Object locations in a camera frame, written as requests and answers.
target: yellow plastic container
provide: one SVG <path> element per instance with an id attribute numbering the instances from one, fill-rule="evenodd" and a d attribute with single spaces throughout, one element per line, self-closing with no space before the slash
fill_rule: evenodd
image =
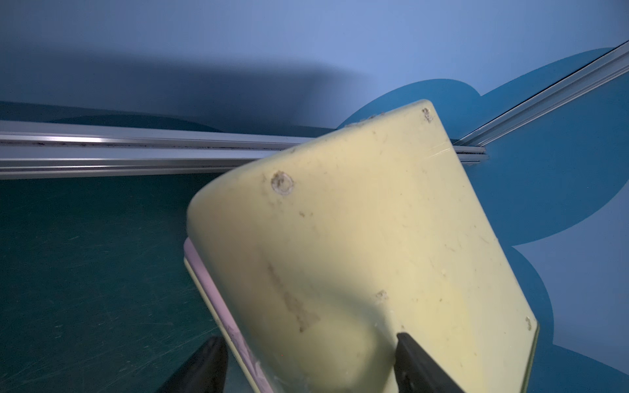
<path id="1" fill-rule="evenodd" d="M 275 392 L 397 392 L 401 331 L 467 393 L 526 389 L 537 320 L 429 101 L 218 177 L 188 234 Z"/>

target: green cutting mat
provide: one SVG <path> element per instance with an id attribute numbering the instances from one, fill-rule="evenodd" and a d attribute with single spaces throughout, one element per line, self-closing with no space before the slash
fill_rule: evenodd
<path id="1" fill-rule="evenodd" d="M 0 180 L 0 392 L 153 392 L 220 334 L 182 249 L 214 177 Z"/>

